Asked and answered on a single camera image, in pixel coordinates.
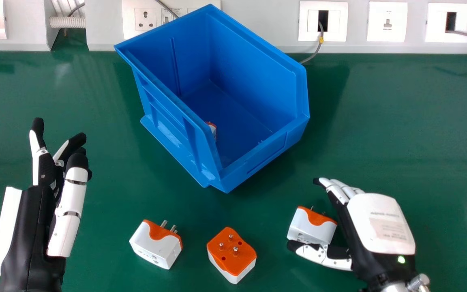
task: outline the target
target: plug adapter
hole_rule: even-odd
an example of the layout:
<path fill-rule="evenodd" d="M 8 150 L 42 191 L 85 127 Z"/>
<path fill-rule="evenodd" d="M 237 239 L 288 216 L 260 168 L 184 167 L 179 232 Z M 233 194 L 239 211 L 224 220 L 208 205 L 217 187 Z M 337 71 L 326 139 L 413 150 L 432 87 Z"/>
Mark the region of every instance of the plug adapter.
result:
<path fill-rule="evenodd" d="M 306 244 L 330 244 L 336 225 L 331 218 L 299 206 L 289 225 L 287 239 Z"/>
<path fill-rule="evenodd" d="M 206 244 L 208 259 L 232 284 L 237 284 L 250 272 L 257 253 L 237 232 L 225 227 Z"/>
<path fill-rule="evenodd" d="M 143 220 L 129 240 L 133 251 L 144 260 L 169 270 L 183 249 L 176 225 L 165 229 L 167 220 L 161 225 Z"/>

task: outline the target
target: robotic hand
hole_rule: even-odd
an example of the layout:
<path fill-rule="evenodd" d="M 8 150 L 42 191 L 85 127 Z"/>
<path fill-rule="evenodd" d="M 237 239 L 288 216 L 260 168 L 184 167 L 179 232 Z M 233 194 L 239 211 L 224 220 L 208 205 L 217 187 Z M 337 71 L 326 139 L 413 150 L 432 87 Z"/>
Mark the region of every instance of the robotic hand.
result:
<path fill-rule="evenodd" d="M 67 140 L 52 157 L 44 121 L 30 129 L 33 186 L 7 187 L 0 215 L 0 292 L 60 292 L 91 179 L 86 135 Z"/>
<path fill-rule="evenodd" d="M 430 280 L 416 272 L 416 244 L 394 198 L 335 179 L 313 183 L 326 189 L 349 248 L 330 244 L 334 220 L 298 207 L 287 234 L 289 250 L 317 264 L 352 271 L 367 283 L 362 292 L 428 292 Z"/>

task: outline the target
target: green tabletop surface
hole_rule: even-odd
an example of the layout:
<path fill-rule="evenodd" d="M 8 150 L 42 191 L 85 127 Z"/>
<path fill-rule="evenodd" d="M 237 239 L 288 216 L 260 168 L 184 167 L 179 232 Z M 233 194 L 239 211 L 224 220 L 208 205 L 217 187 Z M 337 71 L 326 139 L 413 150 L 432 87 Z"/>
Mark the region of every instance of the green tabletop surface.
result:
<path fill-rule="evenodd" d="M 115 52 L 89 52 L 72 32 L 52 52 L 0 52 L 0 208 L 7 185 L 31 184 L 28 130 L 40 116 L 51 152 L 87 134 L 93 170 L 65 292 L 356 292 L 365 284 L 352 273 L 286 248 L 297 206 L 336 219 L 311 183 L 319 176 L 396 198 L 431 290 L 467 292 L 467 55 L 319 54 L 305 67 L 302 140 L 224 194 L 200 187 L 140 124 L 131 68 Z M 132 251 L 143 219 L 178 226 L 183 251 L 171 270 Z M 206 255 L 226 226 L 257 252 L 238 285 Z"/>

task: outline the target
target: blue plastic bin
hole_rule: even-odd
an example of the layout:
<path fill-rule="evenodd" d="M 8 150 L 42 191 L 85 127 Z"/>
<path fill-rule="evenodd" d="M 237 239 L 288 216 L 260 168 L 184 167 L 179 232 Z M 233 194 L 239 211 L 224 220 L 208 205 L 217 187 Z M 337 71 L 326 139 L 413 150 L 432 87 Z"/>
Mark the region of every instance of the blue plastic bin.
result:
<path fill-rule="evenodd" d="M 230 192 L 309 120 L 304 67 L 212 5 L 115 50 L 133 69 L 141 123 L 202 187 Z"/>

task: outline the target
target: adapter inside blue bin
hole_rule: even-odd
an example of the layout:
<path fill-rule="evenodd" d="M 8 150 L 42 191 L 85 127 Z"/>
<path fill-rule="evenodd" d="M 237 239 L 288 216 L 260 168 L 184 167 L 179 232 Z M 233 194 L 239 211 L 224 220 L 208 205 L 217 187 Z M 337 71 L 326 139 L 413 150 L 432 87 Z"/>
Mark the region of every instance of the adapter inside blue bin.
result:
<path fill-rule="evenodd" d="M 304 67 L 212 5 L 116 50 L 135 73 L 142 123 L 204 187 L 229 192 L 304 131 Z"/>

